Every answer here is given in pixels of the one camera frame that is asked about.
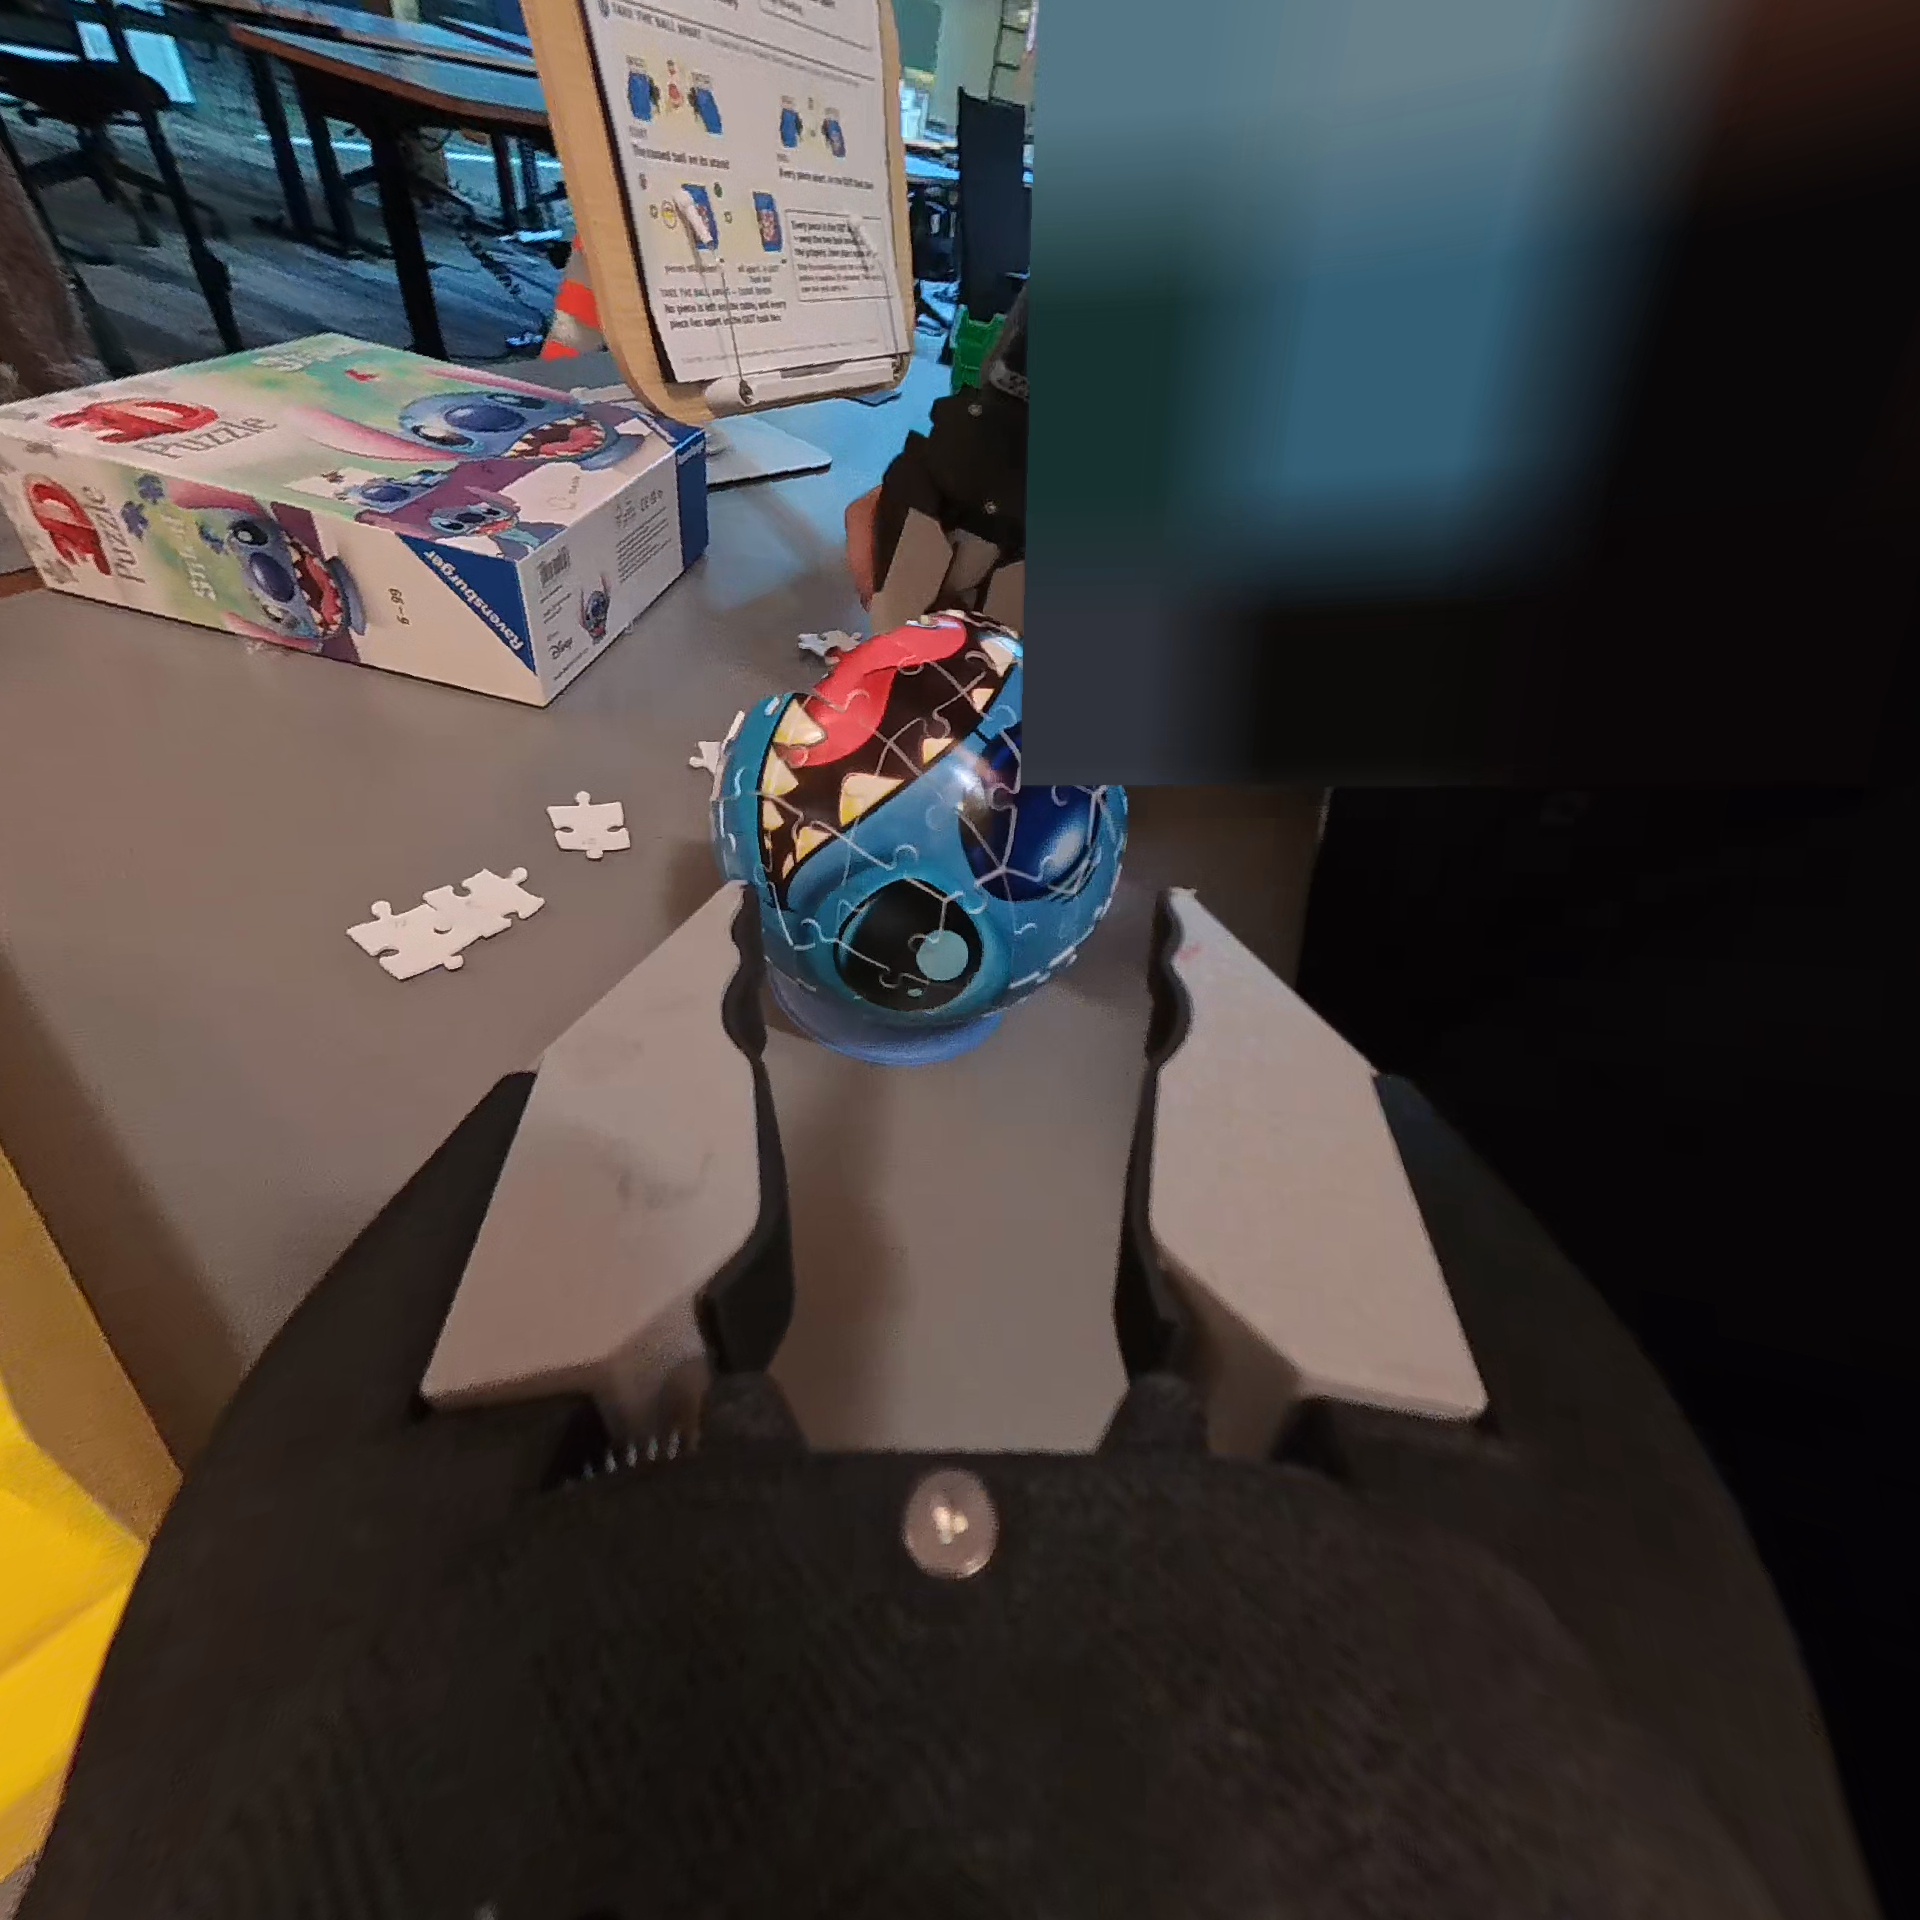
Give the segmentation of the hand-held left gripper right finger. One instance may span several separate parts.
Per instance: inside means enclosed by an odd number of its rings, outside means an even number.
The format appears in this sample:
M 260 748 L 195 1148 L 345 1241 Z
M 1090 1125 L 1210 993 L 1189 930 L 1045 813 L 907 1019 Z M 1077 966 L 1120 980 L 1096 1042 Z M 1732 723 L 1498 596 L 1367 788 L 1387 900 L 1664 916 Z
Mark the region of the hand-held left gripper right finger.
M 1207 1450 L 1272 1458 L 1319 1407 L 1467 1434 L 1491 1407 L 1376 1069 L 1196 892 L 1168 889 L 1123 1183 L 1130 1382 Z

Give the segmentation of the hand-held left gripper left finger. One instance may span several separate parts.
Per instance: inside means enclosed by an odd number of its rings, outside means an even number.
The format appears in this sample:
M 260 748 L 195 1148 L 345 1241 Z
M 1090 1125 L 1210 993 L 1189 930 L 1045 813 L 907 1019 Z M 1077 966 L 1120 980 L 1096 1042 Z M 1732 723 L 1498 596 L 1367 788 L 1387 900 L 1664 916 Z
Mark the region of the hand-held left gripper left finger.
M 796 1300 L 761 922 L 725 882 L 541 1057 L 424 1394 L 697 1411 Z

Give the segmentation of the blue puzzle ball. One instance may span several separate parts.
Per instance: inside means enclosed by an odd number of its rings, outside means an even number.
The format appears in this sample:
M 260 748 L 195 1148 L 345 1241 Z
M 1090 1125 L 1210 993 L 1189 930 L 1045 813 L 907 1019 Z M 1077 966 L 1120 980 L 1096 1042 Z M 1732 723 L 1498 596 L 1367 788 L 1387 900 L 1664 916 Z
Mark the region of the blue puzzle ball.
M 944 611 L 760 698 L 716 749 L 712 850 L 760 907 L 771 990 L 831 1050 L 971 1050 L 1109 916 L 1117 783 L 1024 769 L 1024 645 Z

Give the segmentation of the joined white puzzle pieces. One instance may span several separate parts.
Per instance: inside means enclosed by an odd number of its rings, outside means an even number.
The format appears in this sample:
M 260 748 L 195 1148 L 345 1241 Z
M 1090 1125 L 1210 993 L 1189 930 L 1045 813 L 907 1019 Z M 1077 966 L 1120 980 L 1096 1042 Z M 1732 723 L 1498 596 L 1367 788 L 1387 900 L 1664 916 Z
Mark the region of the joined white puzzle pieces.
M 431 971 L 455 971 L 468 947 L 493 940 L 545 907 L 529 887 L 525 869 L 479 870 L 435 887 L 404 909 L 377 900 L 368 918 L 348 925 L 348 941 L 389 977 L 408 980 Z

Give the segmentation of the printed puzzle box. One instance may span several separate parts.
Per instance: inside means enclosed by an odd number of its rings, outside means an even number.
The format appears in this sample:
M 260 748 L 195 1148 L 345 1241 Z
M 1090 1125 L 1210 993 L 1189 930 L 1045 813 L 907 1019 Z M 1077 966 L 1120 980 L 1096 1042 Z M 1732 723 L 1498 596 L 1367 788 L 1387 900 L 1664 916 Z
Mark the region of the printed puzzle box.
M 708 546 L 703 430 L 315 334 L 9 403 L 56 591 L 545 708 Z

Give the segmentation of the instruction sheet on board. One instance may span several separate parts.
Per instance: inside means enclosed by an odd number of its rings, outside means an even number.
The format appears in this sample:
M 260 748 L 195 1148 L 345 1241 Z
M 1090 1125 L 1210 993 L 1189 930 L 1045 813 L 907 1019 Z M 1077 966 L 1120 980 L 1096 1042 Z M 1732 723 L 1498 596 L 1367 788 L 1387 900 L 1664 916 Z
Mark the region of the instruction sheet on board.
M 596 325 L 685 426 L 895 393 L 914 355 L 880 3 L 529 3 Z

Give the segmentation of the orange traffic cone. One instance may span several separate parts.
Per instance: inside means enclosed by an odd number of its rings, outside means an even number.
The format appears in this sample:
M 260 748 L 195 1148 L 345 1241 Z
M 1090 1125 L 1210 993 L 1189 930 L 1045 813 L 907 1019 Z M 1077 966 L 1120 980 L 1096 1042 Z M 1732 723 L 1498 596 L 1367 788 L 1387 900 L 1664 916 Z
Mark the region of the orange traffic cone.
M 545 362 L 560 362 L 604 350 L 605 337 L 593 287 L 589 262 L 581 238 L 575 236 L 567 247 L 567 262 L 560 271 L 552 315 L 545 327 L 539 356 Z

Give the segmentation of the dark table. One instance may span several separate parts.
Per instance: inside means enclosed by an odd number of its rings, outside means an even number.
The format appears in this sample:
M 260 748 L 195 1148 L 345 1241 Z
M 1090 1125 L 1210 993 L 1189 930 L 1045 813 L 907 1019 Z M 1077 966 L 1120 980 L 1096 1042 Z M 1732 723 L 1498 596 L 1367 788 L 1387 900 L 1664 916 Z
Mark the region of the dark table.
M 401 22 L 381 15 L 215 14 L 256 86 L 296 238 L 391 267 L 412 348 L 451 356 L 420 205 L 472 213 L 412 162 L 416 145 L 479 137 L 497 179 L 493 231 L 565 258 L 565 186 L 539 171 L 539 156 L 560 148 L 529 60 L 479 65 L 404 45 Z

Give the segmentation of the yellow plastic bin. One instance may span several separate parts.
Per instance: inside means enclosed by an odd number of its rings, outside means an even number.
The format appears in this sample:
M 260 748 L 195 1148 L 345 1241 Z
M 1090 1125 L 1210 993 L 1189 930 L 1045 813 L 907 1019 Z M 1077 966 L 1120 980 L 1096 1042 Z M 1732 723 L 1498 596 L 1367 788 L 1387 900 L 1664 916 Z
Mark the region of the yellow plastic bin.
M 2 1398 L 2 1871 L 48 1834 L 141 1541 Z

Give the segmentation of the black office chair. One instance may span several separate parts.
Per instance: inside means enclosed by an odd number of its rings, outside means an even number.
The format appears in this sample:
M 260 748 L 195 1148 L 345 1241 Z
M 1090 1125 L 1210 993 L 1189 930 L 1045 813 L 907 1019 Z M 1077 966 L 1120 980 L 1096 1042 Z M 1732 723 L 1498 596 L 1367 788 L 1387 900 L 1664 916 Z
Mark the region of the black office chair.
M 173 101 L 131 54 L 119 25 L 108 25 L 113 60 L 92 60 L 87 47 L 58 45 L 48 20 L 29 22 L 26 10 L 4 12 L 2 91 L 4 107 L 13 107 L 27 124 L 58 124 L 73 137 L 73 151 L 24 159 L 4 126 L 4 156 L 24 186 L 27 204 L 40 218 L 56 260 L 73 284 L 82 317 L 96 342 L 106 342 L 106 321 L 92 290 L 77 279 L 77 260 L 108 262 L 98 250 L 71 250 L 45 205 L 56 186 L 89 180 L 109 209 L 119 209 L 145 250 L 160 245 L 157 205 L 173 210 L 183 247 L 199 285 L 209 317 L 229 353 L 242 350 L 242 330 L 234 311 L 234 277 L 213 250 L 227 238 L 223 213 L 191 191 L 178 156 L 160 118 Z

